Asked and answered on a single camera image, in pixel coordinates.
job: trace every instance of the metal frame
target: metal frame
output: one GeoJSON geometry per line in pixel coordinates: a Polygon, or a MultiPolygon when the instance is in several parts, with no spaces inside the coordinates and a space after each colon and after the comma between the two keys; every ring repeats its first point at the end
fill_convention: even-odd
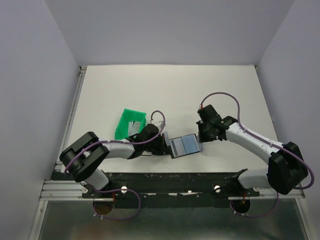
{"type": "MultiPolygon", "coordinates": [[[[86,71],[87,71],[87,66],[80,66],[80,73],[79,73],[79,78],[76,85],[76,91],[73,97],[70,113],[69,113],[67,124],[63,134],[63,139],[58,152],[56,165],[54,167],[55,171],[60,172],[63,166],[62,162],[59,159],[59,154],[66,148],[68,144],[68,140],[71,133],[71,127],[75,118],[75,111],[77,109],[77,105],[79,102],[80,93],[81,93],[81,89],[85,79],[86,71]]],[[[44,181],[37,211],[36,211],[33,225],[31,228],[29,240],[37,240],[40,237],[40,232],[41,232],[42,224],[45,218],[48,201],[105,201],[105,202],[113,201],[112,198],[84,199],[82,198],[82,189],[83,189],[83,186],[80,183],[76,183],[76,182],[52,181],[52,180],[44,181]]],[[[259,191],[260,191],[260,196],[249,197],[249,198],[250,199],[274,199],[275,198],[275,191],[271,189],[261,188],[259,191]]],[[[315,231],[315,228],[310,219],[304,192],[301,190],[293,190],[291,194],[281,195],[280,198],[296,199],[297,207],[301,215],[301,221],[306,231],[306,235],[307,235],[306,237],[309,240],[318,239],[317,232],[315,231]]],[[[241,198],[230,197],[229,199],[238,200],[241,198]]]]}

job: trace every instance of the green box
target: green box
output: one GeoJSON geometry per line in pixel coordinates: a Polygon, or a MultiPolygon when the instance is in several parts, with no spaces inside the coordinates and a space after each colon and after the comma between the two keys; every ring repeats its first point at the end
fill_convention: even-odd
{"type": "Polygon", "coordinates": [[[124,109],[122,116],[120,118],[119,124],[116,127],[115,133],[114,133],[114,139],[120,140],[125,139],[128,136],[128,130],[129,130],[129,122],[135,121],[140,122],[140,128],[139,133],[141,130],[146,126],[146,113],[140,112],[140,111],[133,111],[130,109],[124,109]]]}

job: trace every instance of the white tabletop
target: white tabletop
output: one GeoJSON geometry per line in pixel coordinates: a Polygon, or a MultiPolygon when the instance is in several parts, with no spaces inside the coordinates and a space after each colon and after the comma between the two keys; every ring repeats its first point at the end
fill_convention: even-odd
{"type": "MultiPolygon", "coordinates": [[[[197,110],[202,99],[213,92],[227,92],[240,102],[242,123],[270,139],[277,140],[254,66],[217,65],[106,65],[88,66],[82,85],[68,145],[93,131],[112,140],[124,109],[147,113],[154,110],[166,117],[170,138],[198,134],[197,110]]],[[[237,117],[236,103],[228,96],[210,97],[222,118],[237,117]]],[[[156,120],[161,116],[155,114],[156,120]]],[[[204,143],[201,153],[175,159],[141,156],[135,159],[106,159],[105,172],[237,172],[267,165],[246,149],[228,142],[204,143]]]]}

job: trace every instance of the gray wall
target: gray wall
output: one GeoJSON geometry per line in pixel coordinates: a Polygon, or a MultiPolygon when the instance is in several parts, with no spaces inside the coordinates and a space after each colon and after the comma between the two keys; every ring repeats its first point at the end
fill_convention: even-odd
{"type": "Polygon", "coordinates": [[[294,0],[46,0],[75,59],[257,64],[294,0]]]}
{"type": "Polygon", "coordinates": [[[319,0],[294,2],[257,69],[279,139],[296,142],[315,173],[305,193],[320,234],[319,0]]]}
{"type": "Polygon", "coordinates": [[[78,65],[43,0],[0,3],[0,239],[28,239],[78,65]]]}

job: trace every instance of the cable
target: cable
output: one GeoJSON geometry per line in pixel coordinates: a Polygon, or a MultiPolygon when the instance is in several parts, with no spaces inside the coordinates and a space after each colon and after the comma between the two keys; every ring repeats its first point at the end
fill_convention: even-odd
{"type": "Polygon", "coordinates": [[[235,215],[238,215],[238,216],[241,216],[241,217],[245,217],[245,218],[261,218],[261,217],[265,217],[271,213],[273,213],[274,210],[276,210],[277,206],[279,204],[279,193],[276,193],[276,200],[275,200],[275,204],[273,206],[273,208],[271,208],[270,211],[266,212],[266,213],[263,213],[263,214],[258,214],[258,215],[244,215],[243,213],[239,213],[235,210],[234,208],[234,203],[233,201],[230,201],[230,208],[233,212],[233,214],[235,215]]]}
{"type": "MultiPolygon", "coordinates": [[[[101,194],[109,194],[109,193],[115,193],[115,192],[120,192],[120,191],[123,191],[123,189],[113,189],[113,190],[108,190],[108,191],[101,191],[101,190],[98,190],[98,189],[95,189],[94,190],[97,192],[97,193],[101,193],[101,194]]],[[[140,196],[139,194],[134,191],[134,190],[131,190],[131,189],[125,189],[126,191],[128,192],[131,192],[133,193],[134,195],[136,195],[136,198],[138,199],[138,209],[136,210],[136,212],[134,214],[132,214],[131,216],[126,216],[126,217],[121,217],[121,218],[117,218],[117,217],[112,217],[112,216],[105,216],[105,215],[99,215],[96,211],[96,206],[95,205],[92,205],[92,209],[94,211],[94,215],[96,216],[99,216],[100,218],[103,218],[103,219],[109,219],[109,220],[117,220],[117,221],[125,221],[125,220],[129,220],[129,219],[132,219],[134,218],[141,210],[141,199],[140,199],[140,196]]]]}
{"type": "Polygon", "coordinates": [[[68,170],[70,169],[71,165],[75,162],[75,160],[77,160],[80,156],[82,156],[82,154],[84,154],[85,152],[87,152],[90,148],[98,145],[98,144],[110,144],[110,143],[117,143],[117,144],[129,144],[129,145],[140,145],[140,144],[147,144],[151,141],[153,141],[154,139],[156,139],[160,134],[161,132],[164,130],[165,126],[166,126],[166,117],[165,115],[159,111],[159,110],[156,110],[154,111],[152,114],[151,114],[151,121],[153,120],[153,115],[155,113],[160,113],[163,117],[163,127],[160,129],[160,131],[152,138],[150,138],[149,140],[147,141],[142,141],[142,142],[127,142],[127,141],[119,141],[119,140],[101,140],[101,141],[96,141],[92,144],[90,144],[89,146],[87,146],[86,148],[84,148],[81,152],[79,152],[69,163],[68,165],[65,167],[64,169],[64,173],[67,174],[68,173],[68,170]]]}
{"type": "Polygon", "coordinates": [[[239,124],[240,128],[241,128],[244,132],[246,132],[246,133],[248,133],[249,135],[251,135],[252,137],[260,140],[261,142],[270,145],[271,147],[275,147],[276,149],[282,150],[282,151],[284,151],[285,153],[291,155],[292,157],[294,157],[296,160],[298,160],[303,166],[305,166],[305,167],[308,169],[308,171],[309,171],[309,173],[310,173],[310,177],[311,177],[310,183],[309,183],[307,186],[294,187],[294,189],[305,190],[305,189],[310,188],[310,187],[315,183],[315,174],[314,174],[314,172],[312,171],[311,167],[310,167],[308,164],[306,164],[300,157],[298,157],[297,155],[295,155],[295,154],[292,153],[291,151],[283,148],[282,146],[276,145],[276,144],[274,144],[274,143],[272,143],[272,142],[270,142],[270,141],[267,141],[267,140],[261,138],[260,136],[258,136],[258,135],[256,135],[256,134],[254,134],[253,132],[247,130],[247,129],[242,125],[242,123],[241,123],[241,121],[240,121],[240,103],[239,103],[239,101],[238,101],[233,95],[231,95],[230,93],[223,92],[223,91],[218,91],[218,92],[211,93],[211,94],[209,94],[208,96],[206,96],[206,97],[202,100],[202,102],[201,102],[201,104],[200,104],[200,108],[203,107],[203,103],[204,103],[204,101],[205,101],[208,97],[210,97],[210,96],[212,96],[212,95],[217,95],[217,94],[227,95],[227,96],[233,98],[233,100],[236,102],[236,105],[237,105],[237,119],[238,119],[238,124],[239,124]]]}

